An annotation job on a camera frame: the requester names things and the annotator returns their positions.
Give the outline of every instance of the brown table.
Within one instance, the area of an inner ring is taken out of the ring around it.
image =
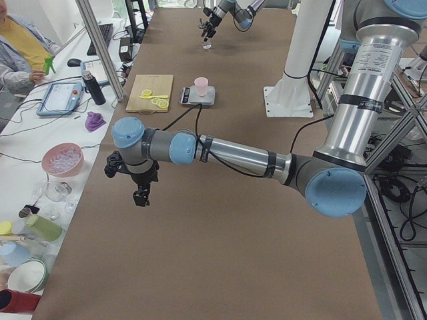
[[[205,76],[218,94],[200,133],[287,153],[311,119],[268,119],[262,87],[282,76],[294,16],[263,10],[247,33],[228,17],[209,51],[199,17],[155,12],[125,90],[136,74],[173,74],[171,110],[139,117],[165,127],[185,111],[181,88]],[[175,128],[193,129],[195,114]],[[295,152],[311,154],[325,136],[323,123],[308,127]],[[34,320],[381,319],[351,217],[324,217],[277,181],[197,161],[161,163],[151,206],[136,207],[130,177],[103,174],[114,149],[109,134]]]

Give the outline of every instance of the person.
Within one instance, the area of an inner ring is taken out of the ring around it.
[[[9,15],[5,0],[0,0],[0,84],[12,94],[27,95],[40,83],[45,58],[59,48],[32,21]]]

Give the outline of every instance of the white table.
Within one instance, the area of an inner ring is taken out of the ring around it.
[[[125,22],[125,19],[106,19],[102,21],[102,23],[113,23],[114,33],[122,30],[125,27]],[[66,46],[58,56],[56,56],[53,65],[57,73],[53,74],[51,72],[46,76],[45,82],[81,75],[81,69],[79,67],[68,67],[67,61],[70,58],[78,58],[82,61],[95,59],[96,56],[86,55],[89,44],[89,36],[87,32],[84,31],[76,37],[73,42]],[[111,43],[109,44],[109,52],[114,65],[117,67],[116,70],[118,70],[122,65],[118,55],[119,40],[111,40]],[[70,79],[66,81],[74,82],[82,80]],[[46,88],[48,88],[47,85],[35,88],[26,98],[26,101],[31,99],[41,99]],[[116,104],[115,95],[110,86],[104,87],[102,91],[106,98],[106,102],[103,105],[96,105],[93,100],[90,100],[87,104],[87,109],[86,103],[83,103],[76,110],[80,112],[73,112],[60,118],[37,116],[35,112],[39,106],[38,103],[29,102],[24,104],[12,118],[13,121],[20,121],[22,115],[22,122],[10,122],[0,134],[0,152],[21,159],[40,161],[46,151],[59,143],[72,142],[80,147],[99,144],[107,133],[108,124],[111,121],[111,117],[114,112],[113,106]],[[88,93],[84,93],[81,97],[80,103],[87,101],[89,98],[90,95]],[[98,130],[89,132],[85,128],[88,111],[102,114],[107,123]],[[14,135],[14,133],[18,131],[34,128],[40,125],[45,126]],[[41,212],[43,208],[46,208],[48,205],[55,206],[61,213],[61,216],[56,220],[56,223],[61,225],[65,230],[72,218],[72,214],[65,212],[65,204],[70,200],[78,200],[81,197],[83,188],[97,154],[97,147],[84,149],[83,155],[85,163],[81,171],[74,177],[49,177],[50,181],[64,181],[71,186],[73,190],[66,200],[54,203],[46,197],[42,197],[37,202],[37,206],[41,208]],[[35,186],[36,184],[42,183],[46,180],[46,173],[42,169],[40,163],[19,161],[0,155],[0,176],[0,200],[2,204],[0,207],[0,221],[18,220],[18,212],[24,207],[24,205],[34,204],[35,200],[32,194]],[[51,247],[49,250],[58,252],[59,248]],[[30,319],[31,317],[28,315],[2,313],[1,318],[2,320],[24,320]]]

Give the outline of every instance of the keyboard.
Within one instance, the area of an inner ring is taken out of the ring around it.
[[[99,28],[101,29],[101,34],[102,34],[102,37],[104,38],[105,45],[108,48],[111,38],[113,37],[113,23],[99,25]],[[95,49],[95,46],[93,45],[93,42],[91,42],[91,45],[87,50],[87,55],[96,55],[96,49]]]

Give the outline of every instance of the gray jacket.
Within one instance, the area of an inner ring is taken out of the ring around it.
[[[9,18],[26,28],[51,54],[59,50],[60,46],[42,35],[32,21],[15,15],[10,15]],[[34,83],[29,79],[31,72],[31,66],[22,54],[0,35],[0,84],[8,88],[13,94],[26,95],[34,86]]]

